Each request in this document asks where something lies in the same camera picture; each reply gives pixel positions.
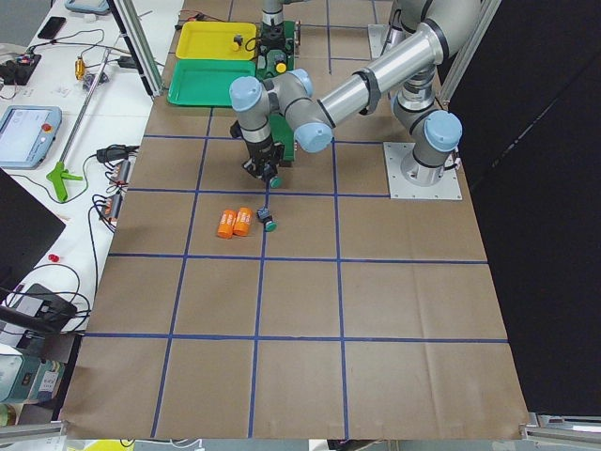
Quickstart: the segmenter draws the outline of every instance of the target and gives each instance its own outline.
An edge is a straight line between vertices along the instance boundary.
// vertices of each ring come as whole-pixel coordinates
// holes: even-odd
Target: black phone
[[[48,19],[48,22],[39,31],[38,38],[40,39],[54,39],[58,34],[58,31],[63,27],[67,19],[64,17],[53,16]]]

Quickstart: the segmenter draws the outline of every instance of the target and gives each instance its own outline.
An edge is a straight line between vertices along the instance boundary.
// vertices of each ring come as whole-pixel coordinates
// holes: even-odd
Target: green-handled tool
[[[98,70],[98,73],[94,77],[94,80],[92,81],[92,84],[90,85],[90,88],[87,91],[87,96],[85,96],[84,104],[82,105],[82,109],[79,111],[79,115],[77,116],[77,119],[75,120],[75,124],[73,125],[73,129],[71,130],[71,134],[69,135],[67,144],[65,145],[65,148],[63,149],[63,153],[61,153],[60,158],[58,159],[58,162],[56,162],[56,166],[54,167],[54,169],[52,171],[50,171],[48,173],[48,175],[46,176],[46,179],[48,179],[49,181],[52,182],[52,184],[54,186],[54,192],[56,193],[56,198],[58,199],[59,202],[66,202],[69,197],[69,193],[67,193],[67,188],[65,187],[65,180],[83,180],[84,179],[81,176],[75,176],[73,174],[70,174],[69,170],[65,167],[65,160],[67,159],[67,154],[69,153],[71,145],[73,144],[75,135],[77,134],[77,131],[79,130],[79,126],[81,125],[82,120],[84,119],[84,114],[85,114],[85,110],[87,109],[87,105],[90,103],[90,99],[92,98],[92,94],[94,94],[94,90],[96,89],[96,86],[98,86],[98,84],[100,83],[100,78],[102,76],[102,72],[104,71],[104,68],[106,67],[106,63],[109,59],[110,54],[111,54],[111,49],[109,49],[109,48],[104,49],[104,56],[102,57],[102,62],[100,63],[100,69]]]

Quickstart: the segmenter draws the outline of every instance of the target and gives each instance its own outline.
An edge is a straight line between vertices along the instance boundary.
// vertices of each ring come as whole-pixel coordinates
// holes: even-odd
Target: orange bottle
[[[234,235],[246,237],[248,232],[251,230],[252,217],[253,211],[251,209],[240,207],[240,210],[238,210],[238,216],[236,216],[236,222],[234,223]]]
[[[232,238],[234,233],[234,223],[236,222],[236,212],[233,210],[224,210],[222,219],[217,227],[217,236],[219,238]]]

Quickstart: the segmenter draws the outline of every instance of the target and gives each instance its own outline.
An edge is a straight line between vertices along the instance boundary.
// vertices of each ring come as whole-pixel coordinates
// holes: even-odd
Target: yellow tray
[[[242,45],[235,51],[232,43],[242,36]],[[181,30],[176,56],[180,59],[252,59],[256,25],[237,22],[187,22]]]

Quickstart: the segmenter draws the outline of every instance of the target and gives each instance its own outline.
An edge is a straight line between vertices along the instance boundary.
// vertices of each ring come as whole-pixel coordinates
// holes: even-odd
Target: white table
[[[155,60],[164,64],[183,0],[168,2],[164,0],[134,0],[133,3],[138,14],[143,15],[142,26]],[[57,1],[42,25],[51,16],[67,18],[65,26],[57,36],[58,39],[81,30],[99,28],[105,34],[102,44],[115,45],[117,48],[127,50],[124,40],[118,38],[119,31],[110,14],[98,16],[95,22],[87,23],[84,14],[68,11],[64,7],[64,2]],[[95,43],[100,36],[100,32],[86,33],[67,40]],[[45,41],[35,38],[30,45],[41,42]],[[46,160],[35,170],[7,170],[9,174],[26,175],[46,186],[51,192],[54,192],[54,189],[52,183],[46,179],[46,174],[54,169],[85,100],[86,92],[82,88],[82,82],[75,79],[74,72],[75,60],[83,49],[85,49],[84,46],[60,44],[38,47],[35,53],[41,54],[42,58],[27,86],[21,86],[11,101],[0,101],[0,115],[4,114],[10,105],[51,105],[62,110],[63,122]],[[85,52],[86,65],[100,63],[102,53],[102,48],[94,48]],[[120,55],[122,54],[113,53],[109,59],[117,59]],[[105,73],[109,76],[109,82],[100,85],[95,91],[66,159],[67,169],[76,175],[82,175],[83,161],[99,148],[106,148],[111,144],[139,145],[152,107],[152,99],[144,90],[137,70],[121,69],[116,63],[112,63],[107,67]],[[13,86],[5,86],[1,94],[9,97],[13,89]],[[49,210],[66,221],[66,229],[48,254],[60,256],[60,263],[71,266],[79,273],[82,279],[80,292],[93,303],[95,270],[87,212],[92,206],[93,194],[106,195],[108,182],[104,176],[105,167],[96,159],[90,160],[86,167],[89,179],[87,192],[66,204],[54,203],[41,188],[26,179],[15,179]],[[66,181],[66,186],[69,198],[71,198],[79,193],[85,185],[82,181]],[[113,236],[102,223],[94,219],[94,216],[92,218],[99,272],[101,273]],[[39,264],[48,262],[47,257],[44,257]],[[27,276],[24,282],[25,289],[33,283],[40,283],[49,290],[55,291],[75,288],[73,276],[61,268],[45,268],[36,271]],[[85,303],[82,300],[76,300],[75,303],[80,310],[85,309]],[[65,330],[72,329],[78,323],[78,319],[72,320]]]

